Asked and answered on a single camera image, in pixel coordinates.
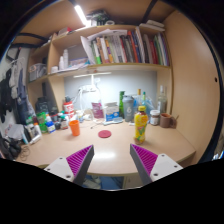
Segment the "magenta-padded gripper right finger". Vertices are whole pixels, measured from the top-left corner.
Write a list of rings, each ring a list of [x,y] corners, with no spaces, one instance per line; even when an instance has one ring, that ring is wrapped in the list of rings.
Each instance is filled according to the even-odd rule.
[[[139,145],[130,145],[130,155],[143,185],[155,182],[182,169],[166,154],[155,154]]]

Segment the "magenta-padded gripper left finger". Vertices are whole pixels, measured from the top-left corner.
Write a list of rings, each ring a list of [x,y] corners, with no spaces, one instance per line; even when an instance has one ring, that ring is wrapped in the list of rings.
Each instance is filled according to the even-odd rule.
[[[45,171],[81,186],[94,156],[94,146],[87,146],[68,157],[59,157]]]

